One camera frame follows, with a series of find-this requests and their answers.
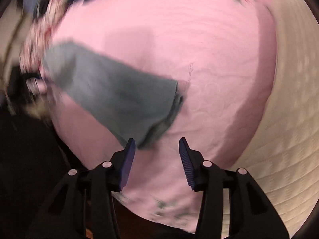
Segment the dark fur-trimmed jacket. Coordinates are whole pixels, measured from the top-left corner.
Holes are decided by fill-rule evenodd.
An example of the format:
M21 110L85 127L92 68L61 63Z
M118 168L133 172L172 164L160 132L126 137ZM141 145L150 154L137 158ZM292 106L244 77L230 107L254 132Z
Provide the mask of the dark fur-trimmed jacket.
M7 99L13 113L25 114L49 125L49 104L46 94L40 92L41 81L38 73L22 73L19 66L12 67L7 84Z

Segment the pink floral bed sheet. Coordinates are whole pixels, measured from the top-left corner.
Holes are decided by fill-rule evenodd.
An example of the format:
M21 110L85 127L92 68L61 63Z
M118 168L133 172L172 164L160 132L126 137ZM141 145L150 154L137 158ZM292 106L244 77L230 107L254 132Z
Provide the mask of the pink floral bed sheet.
M220 166L243 153L261 121L276 64L275 23L262 0L77 1L51 47L73 42L135 70L178 81L183 104L171 127L137 147L116 198L134 214L194 232L201 195L191 191L180 138ZM60 138L87 169L121 150L116 137L51 82Z

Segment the grey sweatpants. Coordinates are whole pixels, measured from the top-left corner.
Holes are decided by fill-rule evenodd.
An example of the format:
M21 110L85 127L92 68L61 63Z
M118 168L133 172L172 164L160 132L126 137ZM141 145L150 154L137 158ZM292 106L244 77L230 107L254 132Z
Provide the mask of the grey sweatpants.
M147 148L171 127L183 96L178 81L135 70L73 42L46 50L51 81L125 145Z

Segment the red floral quilt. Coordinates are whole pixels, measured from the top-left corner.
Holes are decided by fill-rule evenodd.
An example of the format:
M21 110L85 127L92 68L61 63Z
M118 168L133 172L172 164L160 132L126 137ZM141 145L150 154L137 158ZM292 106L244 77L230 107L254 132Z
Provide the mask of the red floral quilt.
M39 0L33 10L33 20L20 51L20 71L33 74L39 71L44 52L67 12L70 0Z

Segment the cream quilted pillow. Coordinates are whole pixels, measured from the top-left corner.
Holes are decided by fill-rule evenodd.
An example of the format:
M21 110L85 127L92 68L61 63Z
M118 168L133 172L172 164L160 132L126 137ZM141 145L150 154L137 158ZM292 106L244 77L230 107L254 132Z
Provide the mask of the cream quilted pillow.
M318 201L318 20L311 0L262 1L276 27L274 84L252 140L221 165L250 171L293 237Z

